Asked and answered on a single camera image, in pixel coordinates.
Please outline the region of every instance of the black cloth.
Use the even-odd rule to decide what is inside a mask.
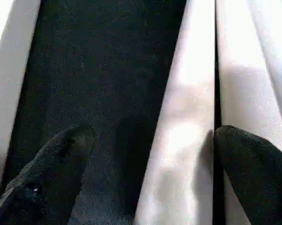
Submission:
[[[232,126],[216,130],[214,147],[252,225],[282,225],[282,152]]]
[[[99,138],[80,217],[84,224],[133,217],[184,5],[42,1],[1,191],[54,134],[84,121]]]

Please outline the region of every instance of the white sheet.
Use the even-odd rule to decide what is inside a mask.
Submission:
[[[0,0],[0,182],[40,0]]]
[[[214,1],[187,1],[136,224],[211,225]]]
[[[216,1],[221,117],[282,150],[282,5],[271,2]],[[227,224],[250,224],[225,180]]]

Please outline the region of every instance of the black fabric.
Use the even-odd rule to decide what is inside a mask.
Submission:
[[[1,196],[0,225],[66,225],[95,137],[71,126],[47,142]]]
[[[43,0],[1,190],[54,134],[85,121],[99,138],[80,216],[89,224],[133,216],[184,5]]]
[[[223,126],[215,150],[252,225],[282,225],[282,152],[268,140]]]

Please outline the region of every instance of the white fabric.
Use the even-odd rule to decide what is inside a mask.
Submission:
[[[214,0],[188,0],[136,224],[212,224],[214,32]]]
[[[40,0],[0,0],[0,182]]]
[[[217,0],[221,117],[282,150],[282,4]],[[249,225],[225,174],[228,225]]]

